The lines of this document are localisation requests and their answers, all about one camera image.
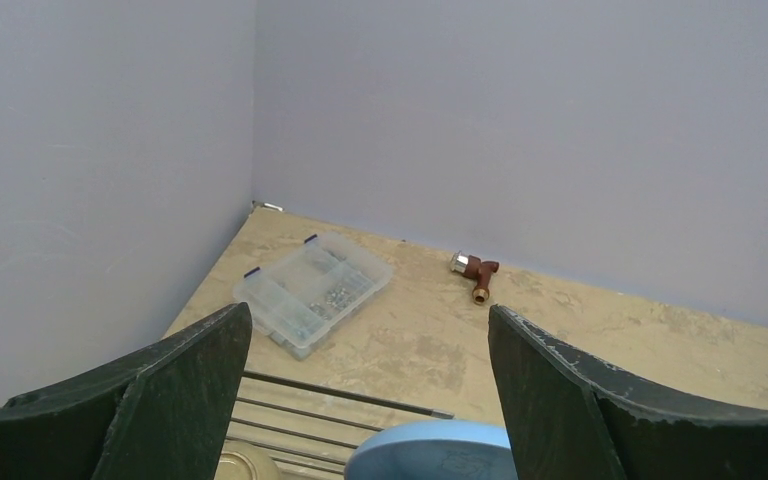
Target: wooden surface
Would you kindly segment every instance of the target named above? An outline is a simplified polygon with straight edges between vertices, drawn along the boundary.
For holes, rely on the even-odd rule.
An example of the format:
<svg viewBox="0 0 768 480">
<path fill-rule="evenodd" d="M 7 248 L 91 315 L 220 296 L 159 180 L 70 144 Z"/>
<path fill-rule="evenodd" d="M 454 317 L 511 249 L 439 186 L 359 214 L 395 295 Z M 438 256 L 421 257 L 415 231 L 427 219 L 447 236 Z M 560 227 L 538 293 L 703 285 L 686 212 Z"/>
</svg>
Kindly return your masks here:
<svg viewBox="0 0 768 480">
<path fill-rule="evenodd" d="M 394 267 L 392 281 L 304 361 L 255 334 L 247 369 L 501 425 L 487 350 L 487 307 L 472 303 L 472 282 L 448 270 L 453 252 L 257 209 L 167 335 L 233 302 L 231 289 L 245 272 L 269 265 L 299 248 L 306 237 L 325 231 L 336 231 L 386 260 Z M 488 303 L 507 305 L 561 339 L 642 377 L 768 409 L 767 328 L 508 265 L 493 277 L 491 294 Z M 246 382 L 241 388 L 276 402 L 310 400 L 287 400 L 282 392 Z M 305 408 L 334 413 L 351 407 L 329 400 Z M 399 419 L 391 413 L 365 420 L 387 425 Z"/>
</svg>

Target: pipe fitting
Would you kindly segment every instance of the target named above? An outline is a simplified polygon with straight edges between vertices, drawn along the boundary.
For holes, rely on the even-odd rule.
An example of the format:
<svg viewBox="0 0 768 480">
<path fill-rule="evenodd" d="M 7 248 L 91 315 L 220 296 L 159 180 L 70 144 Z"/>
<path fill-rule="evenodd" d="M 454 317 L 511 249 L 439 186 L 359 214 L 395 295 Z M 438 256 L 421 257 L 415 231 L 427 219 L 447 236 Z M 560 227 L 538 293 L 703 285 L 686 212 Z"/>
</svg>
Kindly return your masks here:
<svg viewBox="0 0 768 480">
<path fill-rule="evenodd" d="M 460 273 L 465 278 L 475 280 L 472 301 L 482 305 L 490 298 L 490 277 L 499 271 L 499 262 L 481 261 L 474 255 L 458 252 L 452 256 L 449 269 Z"/>
</svg>

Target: wall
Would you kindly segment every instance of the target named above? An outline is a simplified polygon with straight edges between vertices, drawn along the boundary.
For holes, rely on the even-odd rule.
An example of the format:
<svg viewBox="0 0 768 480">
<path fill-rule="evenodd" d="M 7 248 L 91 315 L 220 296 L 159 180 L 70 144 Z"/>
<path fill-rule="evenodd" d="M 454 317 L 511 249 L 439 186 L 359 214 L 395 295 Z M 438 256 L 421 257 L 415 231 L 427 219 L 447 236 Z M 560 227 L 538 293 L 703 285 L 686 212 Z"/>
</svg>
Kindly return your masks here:
<svg viewBox="0 0 768 480">
<path fill-rule="evenodd" d="M 250 208 L 254 0 L 0 1 L 0 404 L 156 341 Z"/>
<path fill-rule="evenodd" d="M 254 191 L 768 325 L 768 2 L 273 0 Z"/>
</svg>

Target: wire rack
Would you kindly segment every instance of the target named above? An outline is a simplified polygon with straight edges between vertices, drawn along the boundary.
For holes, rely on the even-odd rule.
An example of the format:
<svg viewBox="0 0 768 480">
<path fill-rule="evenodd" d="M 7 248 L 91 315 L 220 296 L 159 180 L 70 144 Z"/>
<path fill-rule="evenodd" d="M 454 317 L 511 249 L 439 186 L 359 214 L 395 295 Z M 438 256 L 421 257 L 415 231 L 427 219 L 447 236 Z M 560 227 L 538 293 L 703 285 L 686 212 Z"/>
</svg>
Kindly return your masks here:
<svg viewBox="0 0 768 480">
<path fill-rule="evenodd" d="M 290 478 L 343 478 L 352 452 L 385 428 L 452 413 L 247 371 L 227 439 L 269 453 Z"/>
</svg>

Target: plastic storage box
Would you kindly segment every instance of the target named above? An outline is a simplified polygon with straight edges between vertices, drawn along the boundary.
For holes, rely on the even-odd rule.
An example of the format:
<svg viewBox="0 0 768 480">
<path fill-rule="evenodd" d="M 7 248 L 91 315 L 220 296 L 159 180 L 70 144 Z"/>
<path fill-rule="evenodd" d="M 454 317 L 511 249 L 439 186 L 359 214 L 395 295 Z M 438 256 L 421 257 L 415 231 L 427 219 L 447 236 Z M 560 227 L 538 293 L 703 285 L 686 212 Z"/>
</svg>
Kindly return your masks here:
<svg viewBox="0 0 768 480">
<path fill-rule="evenodd" d="M 245 274 L 234 298 L 248 302 L 256 329 L 302 360 L 392 276 L 386 262 L 328 232 Z"/>
</svg>

